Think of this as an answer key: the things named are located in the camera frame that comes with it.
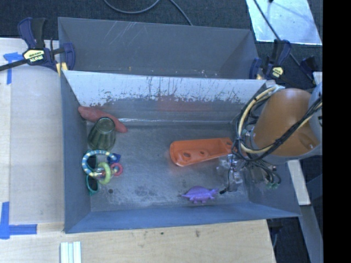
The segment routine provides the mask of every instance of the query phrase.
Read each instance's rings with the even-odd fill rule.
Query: cable wire
[[[118,9],[114,6],[112,6],[107,0],[103,0],[111,9],[119,12],[119,13],[123,13],[123,14],[141,14],[141,13],[144,13],[150,9],[152,9],[154,6],[156,6],[160,0],[156,0],[151,6],[143,9],[143,10],[139,10],[139,11],[133,11],[133,12],[129,12],[129,11],[125,11],[125,10],[122,10],[122,9]],[[180,13],[185,17],[185,19],[187,20],[187,22],[190,24],[190,25],[193,25],[192,22],[190,21],[190,19],[188,18],[188,16],[184,13],[184,11],[181,9],[181,7],[174,1],[174,0],[169,0],[179,11]]]

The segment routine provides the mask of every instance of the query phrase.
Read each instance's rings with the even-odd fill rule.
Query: blue tape
[[[9,202],[2,203],[0,239],[9,239],[10,236],[14,235],[35,235],[37,233],[37,224],[9,225],[9,208]]]
[[[18,60],[22,60],[23,56],[20,55],[19,53],[9,53],[9,54],[4,54],[4,58],[9,62],[13,62],[13,61],[18,61]],[[12,82],[12,69],[8,69],[7,70],[7,80],[6,80],[6,84],[9,85]]]

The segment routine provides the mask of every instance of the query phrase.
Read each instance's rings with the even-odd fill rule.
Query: gray bin
[[[61,77],[66,233],[300,214],[286,165],[278,167],[276,190],[243,173],[236,192],[193,204],[181,197],[191,187],[226,187],[226,157],[179,167],[169,156],[176,140],[233,139],[231,120],[265,85],[248,79],[257,56],[249,30],[60,18],[59,33],[61,43],[75,46],[77,61]],[[112,149],[123,174],[93,196],[81,168],[92,123],[80,117],[79,105],[128,128]]]

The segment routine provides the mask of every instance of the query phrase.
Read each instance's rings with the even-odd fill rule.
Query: glass cup
[[[109,117],[102,117],[95,122],[88,135],[88,144],[92,150],[110,150],[116,141],[115,123]]]

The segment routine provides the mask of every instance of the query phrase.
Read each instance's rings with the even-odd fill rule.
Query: blue ring
[[[93,156],[93,155],[106,155],[111,160],[114,160],[114,159],[117,158],[115,154],[113,154],[113,153],[111,153],[109,151],[106,151],[106,150],[91,150],[91,151],[88,151],[82,158],[82,169],[84,170],[84,172],[87,175],[90,175],[93,178],[96,176],[96,173],[93,172],[93,169],[91,167],[89,167],[89,165],[87,164],[88,158],[90,156]]]

